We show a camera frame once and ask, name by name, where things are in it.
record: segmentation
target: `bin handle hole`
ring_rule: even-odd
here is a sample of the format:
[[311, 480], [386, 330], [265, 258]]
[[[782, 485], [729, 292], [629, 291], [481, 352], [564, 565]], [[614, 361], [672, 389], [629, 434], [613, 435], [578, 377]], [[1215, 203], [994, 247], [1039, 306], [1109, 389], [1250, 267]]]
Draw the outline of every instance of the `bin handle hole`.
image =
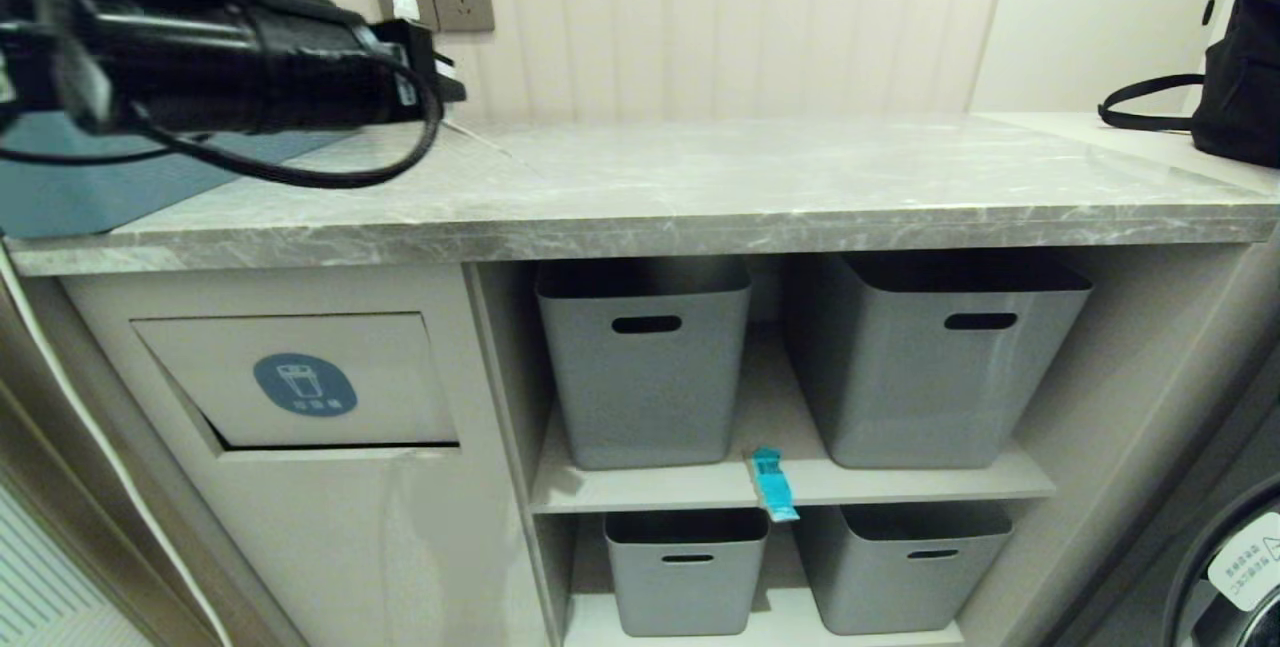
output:
[[920, 552], [910, 552], [906, 556], [908, 560], [946, 560], [947, 557], [954, 557], [960, 553], [960, 550], [924, 550]]
[[943, 325], [947, 329], [978, 332], [1009, 329], [1016, 323], [1018, 315], [1014, 313], [973, 313], [954, 314], [947, 318]]
[[673, 314], [654, 316], [620, 316], [613, 320], [613, 332], [618, 334], [654, 334], [676, 332], [685, 322]]
[[712, 555], [666, 555], [662, 561], [668, 565], [692, 565], [699, 562], [709, 562], [716, 557]]

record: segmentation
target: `black bag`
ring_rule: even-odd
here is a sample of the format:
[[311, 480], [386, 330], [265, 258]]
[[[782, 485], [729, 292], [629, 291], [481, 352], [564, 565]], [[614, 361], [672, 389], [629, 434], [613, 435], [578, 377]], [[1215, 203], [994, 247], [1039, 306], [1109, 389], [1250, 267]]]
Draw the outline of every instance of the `black bag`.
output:
[[[1204, 8], [1203, 23], [1215, 0]], [[1203, 85], [1192, 117], [1147, 117], [1115, 111], [1125, 100], [1174, 87]], [[1125, 87], [1098, 105], [1111, 127], [1190, 131], [1197, 149], [1280, 168], [1280, 0], [1235, 0], [1226, 36], [1206, 53], [1203, 74], [1175, 74]]]

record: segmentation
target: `bag strap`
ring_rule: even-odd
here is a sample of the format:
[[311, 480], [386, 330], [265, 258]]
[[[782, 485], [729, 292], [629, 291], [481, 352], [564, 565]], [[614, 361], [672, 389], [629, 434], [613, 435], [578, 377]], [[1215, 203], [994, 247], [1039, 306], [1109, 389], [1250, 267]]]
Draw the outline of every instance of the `bag strap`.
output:
[[1111, 96], [1107, 96], [1101, 105], [1098, 105], [1098, 117], [1101, 117], [1102, 122], [1106, 122], [1111, 127], [1119, 127], [1121, 129], [1143, 129], [1146, 132], [1188, 132], [1192, 128], [1192, 118], [1189, 117], [1149, 117], [1144, 114], [1116, 111], [1111, 108], [1120, 102], [1146, 97], [1147, 95], [1156, 95], [1156, 92], [1164, 92], [1165, 90], [1172, 90], [1174, 87], [1203, 85], [1203, 74], [1172, 74], [1170, 77], [1157, 77], [1156, 79], [1147, 79], [1146, 82], [1129, 85], [1123, 90], [1116, 90], [1111, 94]]

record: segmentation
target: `blue circular sign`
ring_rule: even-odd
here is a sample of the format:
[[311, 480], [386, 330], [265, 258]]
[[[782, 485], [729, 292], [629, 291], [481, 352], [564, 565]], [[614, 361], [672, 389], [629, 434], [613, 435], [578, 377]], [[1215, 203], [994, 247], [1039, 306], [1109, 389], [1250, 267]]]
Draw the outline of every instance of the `blue circular sign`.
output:
[[306, 416], [339, 416], [356, 409], [356, 388], [333, 363], [283, 354], [253, 365], [253, 378], [282, 410]]

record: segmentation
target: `vertical striped wall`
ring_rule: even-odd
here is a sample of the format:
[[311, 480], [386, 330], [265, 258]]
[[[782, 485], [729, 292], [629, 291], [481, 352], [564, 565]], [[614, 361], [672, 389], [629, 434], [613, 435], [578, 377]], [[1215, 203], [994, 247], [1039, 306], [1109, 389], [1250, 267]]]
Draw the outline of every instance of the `vertical striped wall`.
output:
[[0, 486], [0, 646], [148, 644]]
[[[375, 0], [334, 0], [378, 18]], [[463, 117], [643, 120], [959, 111], [995, 0], [494, 0], [443, 35]]]

